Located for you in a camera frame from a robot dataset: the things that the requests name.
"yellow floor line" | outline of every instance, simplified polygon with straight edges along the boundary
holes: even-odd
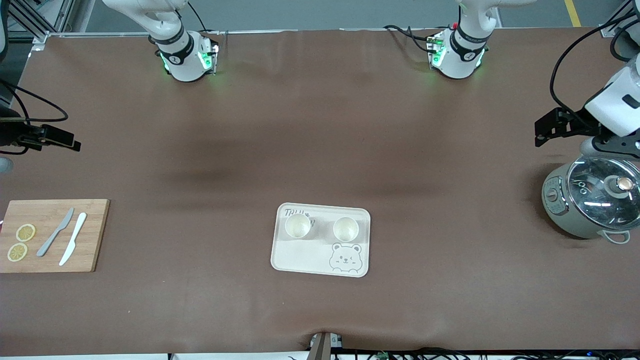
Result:
[[[582,24],[578,18],[578,12],[575,11],[573,0],[564,0],[564,4],[566,5],[566,11],[569,13],[569,18],[571,18],[571,25],[573,25],[574,28],[581,27]]]

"green led light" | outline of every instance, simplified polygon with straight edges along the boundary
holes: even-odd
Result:
[[[162,59],[162,63],[164,64],[164,69],[165,69],[167,72],[170,72],[170,70],[169,70],[169,65],[167,65],[167,64],[166,64],[166,59],[164,58],[164,55],[162,55],[162,53],[160,53],[160,59]]]
[[[207,55],[207,53],[201,53],[198,52],[198,55],[200,55],[200,61],[202,62],[202,67],[205,69],[210,69],[211,68],[211,56]]]
[[[480,64],[482,63],[482,55],[484,55],[484,50],[482,50],[480,55],[478,55],[478,62],[476,63],[476,67],[480,66]]]
[[[445,50],[446,48],[443,46],[436,52],[433,56],[433,66],[439,67],[442,64],[442,59],[444,59],[444,56],[446,55]]]

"rice cooker handle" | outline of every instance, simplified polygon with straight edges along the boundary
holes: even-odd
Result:
[[[603,238],[607,239],[610,243],[614,243],[616,245],[624,245],[628,243],[629,240],[631,239],[631,234],[629,233],[629,230],[626,230],[626,231],[600,230],[598,234]],[[625,239],[623,241],[616,241],[616,240],[613,240],[610,235],[624,235]]]

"floor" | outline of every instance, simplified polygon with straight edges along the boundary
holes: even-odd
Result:
[[[573,0],[538,0],[521,8],[501,8],[505,28],[597,26],[606,21],[621,0],[575,0],[577,16],[569,15]],[[205,27],[215,30],[401,27],[432,28],[457,20],[454,0],[191,0]],[[142,31],[128,17],[108,8],[101,0],[77,0],[74,31],[121,33]],[[181,12],[187,29],[200,29],[195,14],[187,7]],[[17,83],[31,44],[10,44],[0,64],[0,77]],[[0,95],[6,97],[6,91]]]

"lid knob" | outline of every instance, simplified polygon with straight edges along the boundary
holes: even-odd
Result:
[[[550,189],[545,196],[551,202],[554,202],[558,199],[558,191],[556,189]]]
[[[616,180],[616,186],[618,189],[627,192],[633,190],[633,188],[636,187],[636,184],[634,184],[634,182],[628,177],[619,177]]]

